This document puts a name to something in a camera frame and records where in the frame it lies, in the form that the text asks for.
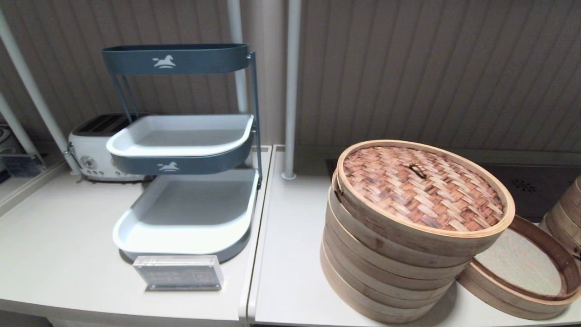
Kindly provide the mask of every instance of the toaster knob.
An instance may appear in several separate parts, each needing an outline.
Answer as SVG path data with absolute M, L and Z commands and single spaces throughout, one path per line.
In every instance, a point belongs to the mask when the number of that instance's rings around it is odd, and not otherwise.
M 83 164 L 83 166 L 87 169 L 97 168 L 97 163 L 95 162 L 95 160 L 93 160 L 93 158 L 88 157 L 86 155 L 81 157 L 81 164 Z

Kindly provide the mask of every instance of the white toaster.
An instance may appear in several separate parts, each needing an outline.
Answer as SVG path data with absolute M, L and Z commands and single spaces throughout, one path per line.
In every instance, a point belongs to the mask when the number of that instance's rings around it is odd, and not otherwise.
M 111 136 L 129 125 L 124 113 L 108 113 L 92 118 L 69 134 L 70 151 L 88 179 L 104 182 L 137 182 L 144 175 L 120 171 L 107 151 Z

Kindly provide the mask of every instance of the bamboo steamer lid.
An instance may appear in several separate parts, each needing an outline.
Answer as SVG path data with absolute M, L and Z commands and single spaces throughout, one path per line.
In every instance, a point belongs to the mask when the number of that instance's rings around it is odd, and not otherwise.
M 336 184 L 339 201 L 361 223 L 434 255 L 470 257 L 484 251 L 515 213 L 508 190 L 482 167 L 406 141 L 347 148 L 338 160 Z
M 573 257 L 556 239 L 520 217 L 497 243 L 475 257 L 458 281 L 489 305 L 525 319 L 552 318 L 580 295 Z

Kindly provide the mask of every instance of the white tray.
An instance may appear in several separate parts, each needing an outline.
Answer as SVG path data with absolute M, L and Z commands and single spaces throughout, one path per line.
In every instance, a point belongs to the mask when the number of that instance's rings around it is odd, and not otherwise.
M 107 142 L 120 157 L 203 157 L 241 146 L 253 115 L 147 116 Z
M 228 260 L 246 245 L 258 177 L 254 169 L 159 176 L 115 224 L 115 245 L 133 260 L 146 254 Z

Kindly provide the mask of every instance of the horse logo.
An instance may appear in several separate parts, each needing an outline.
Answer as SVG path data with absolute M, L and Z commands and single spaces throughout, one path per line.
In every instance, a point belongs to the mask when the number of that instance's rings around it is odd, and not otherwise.
M 173 67 L 175 67 L 175 63 L 171 62 L 172 60 L 174 60 L 174 57 L 172 57 L 171 55 L 167 55 L 165 57 L 165 59 L 153 58 L 152 60 L 157 61 L 155 63 L 155 65 L 153 65 L 153 67 L 158 67 L 158 68 L 173 68 Z
M 176 172 L 179 170 L 178 164 L 175 161 L 170 162 L 169 165 L 164 165 L 162 163 L 158 163 L 157 165 L 161 167 L 159 169 L 161 172 Z

